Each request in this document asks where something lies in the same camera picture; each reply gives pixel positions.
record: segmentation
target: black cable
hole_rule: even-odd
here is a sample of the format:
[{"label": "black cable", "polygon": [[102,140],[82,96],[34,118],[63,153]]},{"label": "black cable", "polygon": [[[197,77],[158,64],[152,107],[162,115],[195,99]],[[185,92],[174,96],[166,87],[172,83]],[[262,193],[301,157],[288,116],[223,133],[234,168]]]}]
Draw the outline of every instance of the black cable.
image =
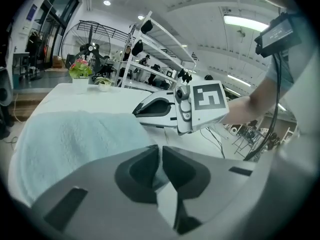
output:
[{"label": "black cable", "polygon": [[206,128],[207,131],[209,131],[211,133],[211,135],[215,138],[215,140],[219,143],[220,148],[221,148],[221,154],[223,156],[224,159],[226,159],[225,153],[224,153],[224,148],[222,147],[222,143],[216,138],[216,136],[211,132],[211,130],[209,129],[209,127]]},{"label": "black cable", "polygon": [[12,150],[15,150],[13,144],[17,143],[17,141],[18,141],[18,137],[13,137],[13,138],[11,139],[11,141],[9,141],[9,142],[8,142],[8,141],[5,141],[5,140],[3,139],[3,142],[5,142],[5,143],[7,143],[7,144],[11,144]]},{"label": "black cable", "polygon": [[282,61],[281,61],[281,55],[278,53],[278,58],[279,58],[279,66],[278,66],[278,62],[276,60],[276,55],[273,54],[273,60],[275,63],[275,70],[276,70],[276,74],[277,74],[277,85],[276,85],[276,103],[275,103],[275,109],[274,109],[274,113],[273,113],[273,118],[269,127],[269,130],[267,132],[267,134],[265,135],[262,143],[252,152],[250,152],[244,159],[243,161],[249,161],[251,158],[253,158],[255,155],[259,154],[262,149],[264,148],[264,146],[266,145],[267,141],[269,140],[271,134],[274,131],[275,125],[276,125],[276,121],[277,121],[277,116],[278,116],[278,108],[279,108],[279,100],[280,100],[280,87],[281,87],[281,68],[282,68]]},{"label": "black cable", "polygon": [[206,136],[204,136],[204,134],[202,133],[202,129],[200,129],[200,133],[202,135],[202,137],[204,137],[207,141],[211,142],[212,144],[214,144],[218,149],[221,150],[221,146],[217,145],[216,143],[214,143],[212,140],[208,139]]}]

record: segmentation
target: fluorescent light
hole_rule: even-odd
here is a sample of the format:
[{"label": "fluorescent light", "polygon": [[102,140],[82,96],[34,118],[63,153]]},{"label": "fluorescent light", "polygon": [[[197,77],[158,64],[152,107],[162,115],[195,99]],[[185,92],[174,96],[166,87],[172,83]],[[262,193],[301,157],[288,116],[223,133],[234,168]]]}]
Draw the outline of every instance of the fluorescent light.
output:
[{"label": "fluorescent light", "polygon": [[224,15],[223,18],[224,18],[224,22],[226,24],[249,28],[252,30],[259,31],[259,32],[262,32],[267,27],[269,27],[269,25],[255,21],[253,19],[242,18],[242,17],[238,17],[238,16]]},{"label": "fluorescent light", "polygon": [[283,111],[287,111],[283,106],[281,106],[279,103],[278,103],[278,106],[280,109],[282,109]]},{"label": "fluorescent light", "polygon": [[238,79],[238,78],[236,78],[236,77],[234,77],[234,76],[232,76],[232,75],[229,75],[228,74],[228,78],[232,78],[232,79],[234,79],[234,80],[236,80],[236,81],[238,81],[238,82],[240,82],[240,83],[243,83],[243,84],[245,84],[246,86],[251,86],[251,84],[248,84],[247,82],[245,82],[245,81],[242,81],[242,80],[240,80],[240,79]]},{"label": "fluorescent light", "polygon": [[226,89],[226,90],[228,90],[229,92],[232,92],[232,93],[234,93],[234,94],[236,94],[236,95],[241,96],[241,94],[240,94],[240,93],[237,93],[237,92],[236,92],[236,91],[234,91],[234,90],[231,90],[231,89],[229,89],[229,88],[227,88],[227,87],[225,87],[225,89]]}]

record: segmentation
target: ceiling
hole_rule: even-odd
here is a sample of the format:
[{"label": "ceiling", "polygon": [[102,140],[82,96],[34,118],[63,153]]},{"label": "ceiling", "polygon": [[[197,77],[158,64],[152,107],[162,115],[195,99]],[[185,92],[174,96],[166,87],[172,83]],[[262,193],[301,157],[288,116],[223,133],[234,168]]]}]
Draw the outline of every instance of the ceiling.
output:
[{"label": "ceiling", "polygon": [[[92,0],[92,8],[104,10],[133,22],[139,15],[152,11],[159,22],[181,42],[188,45],[200,63],[197,74],[212,74],[228,88],[249,95],[264,79],[270,58],[255,53],[254,39],[258,31],[224,23],[223,15],[243,16],[268,24],[279,15],[278,7],[264,0]],[[227,77],[230,74],[249,84],[244,85]],[[287,111],[279,109],[283,119],[294,120],[285,101],[280,102]]]}]

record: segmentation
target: potted plant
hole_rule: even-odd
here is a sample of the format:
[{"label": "potted plant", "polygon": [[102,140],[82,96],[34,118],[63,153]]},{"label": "potted plant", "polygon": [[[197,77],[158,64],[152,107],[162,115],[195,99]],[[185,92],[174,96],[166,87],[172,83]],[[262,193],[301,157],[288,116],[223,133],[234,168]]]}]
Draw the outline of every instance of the potted plant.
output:
[{"label": "potted plant", "polygon": [[72,84],[79,92],[85,92],[89,84],[89,75],[92,70],[85,59],[77,59],[70,67],[69,74],[72,77]]},{"label": "potted plant", "polygon": [[101,92],[107,92],[110,86],[112,85],[112,81],[109,78],[102,77],[102,76],[97,77],[94,83],[95,84],[99,83],[98,89]]}]

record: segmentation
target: glass door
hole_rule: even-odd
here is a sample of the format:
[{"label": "glass door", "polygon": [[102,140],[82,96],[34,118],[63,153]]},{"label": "glass door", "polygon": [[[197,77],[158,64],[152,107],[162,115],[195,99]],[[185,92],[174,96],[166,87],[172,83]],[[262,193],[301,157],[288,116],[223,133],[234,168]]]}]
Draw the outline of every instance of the glass door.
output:
[{"label": "glass door", "polygon": [[43,53],[43,68],[48,69],[52,66],[54,53],[54,41],[60,24],[49,14],[42,26],[42,45],[40,46],[40,55]]}]

